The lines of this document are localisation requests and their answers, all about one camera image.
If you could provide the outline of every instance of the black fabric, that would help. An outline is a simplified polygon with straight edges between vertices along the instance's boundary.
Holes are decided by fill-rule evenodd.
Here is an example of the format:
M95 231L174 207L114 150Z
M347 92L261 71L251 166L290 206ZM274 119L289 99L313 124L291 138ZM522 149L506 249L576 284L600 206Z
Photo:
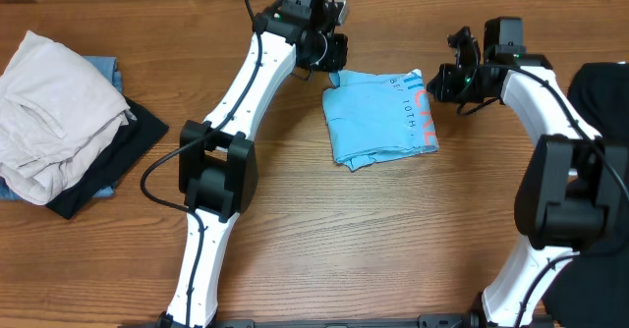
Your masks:
M126 98L136 120L121 127L81 180L62 191L46 204L46 207L70 219L85 206L101 188L118 181L153 145L168 132L168 126L153 116L140 104Z
M568 99L603 137L629 144L629 66L584 65L572 81ZM612 250L629 236L629 206L624 199L618 211L613 236L589 251ZM614 257L576 259L543 301L547 312L566 328L629 327L629 248Z

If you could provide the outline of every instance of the stack of folded clothes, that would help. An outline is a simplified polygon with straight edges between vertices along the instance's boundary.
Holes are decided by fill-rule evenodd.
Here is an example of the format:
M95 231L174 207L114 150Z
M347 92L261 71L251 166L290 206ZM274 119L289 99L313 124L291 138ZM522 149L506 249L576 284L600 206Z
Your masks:
M115 58L81 57L28 32L0 77L0 199L69 219L168 131L122 94Z

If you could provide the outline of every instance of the white cloth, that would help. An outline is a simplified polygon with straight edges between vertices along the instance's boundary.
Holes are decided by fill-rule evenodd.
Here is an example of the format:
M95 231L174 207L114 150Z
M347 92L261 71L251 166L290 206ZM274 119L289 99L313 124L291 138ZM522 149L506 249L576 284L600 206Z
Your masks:
M0 77L0 177L46 204L81 179L128 109L90 62L29 31Z

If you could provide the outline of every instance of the wooden table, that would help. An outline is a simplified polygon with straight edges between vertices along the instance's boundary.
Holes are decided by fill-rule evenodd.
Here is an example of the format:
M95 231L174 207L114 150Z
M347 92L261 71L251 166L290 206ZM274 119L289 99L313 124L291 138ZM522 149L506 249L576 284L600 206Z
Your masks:
M257 0L261 9L269 0ZM629 0L350 0L347 68L452 62L445 37L486 20L524 19L525 44L564 90L585 62L629 57ZM0 6L0 66L27 29L84 55L119 58L125 93L170 132L116 196L73 220L23 203L0 208L0 326L115 327L154 320L170 302L186 237L183 214L140 192L143 170L177 146L227 90L249 46L239 0ZM441 149L356 173L332 160L326 75L286 81L256 140L255 200L229 241L219 318L258 321L415 317L463 311L515 241L513 199L532 152L515 115L492 105L457 118L431 105ZM149 182L182 200L177 161Z

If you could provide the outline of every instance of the blue fabric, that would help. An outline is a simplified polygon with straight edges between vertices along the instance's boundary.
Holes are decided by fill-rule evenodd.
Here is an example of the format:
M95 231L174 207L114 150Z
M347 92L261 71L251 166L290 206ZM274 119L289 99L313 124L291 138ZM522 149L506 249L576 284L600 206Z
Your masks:
M122 73L118 71L118 59L115 57L84 57L88 62L92 63L98 71L106 77L116 89L123 93L122 89ZM105 187L98 191L94 197L106 198L114 196L114 190L117 183ZM22 200L19 195L9 189L3 178L0 178L0 200Z
M352 171L439 150L422 72L330 74L323 93L334 161Z

